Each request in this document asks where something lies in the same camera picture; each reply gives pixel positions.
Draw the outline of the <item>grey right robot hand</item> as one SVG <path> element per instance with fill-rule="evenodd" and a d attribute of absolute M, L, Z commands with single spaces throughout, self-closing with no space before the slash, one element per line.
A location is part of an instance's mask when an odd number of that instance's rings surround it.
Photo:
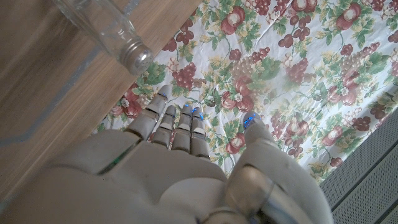
<path fill-rule="evenodd" d="M 95 134 L 1 203 L 2 223 L 332 223 L 315 180 L 243 118 L 230 175 L 209 157 L 200 108 L 166 104 L 163 86 L 125 131 Z"/>

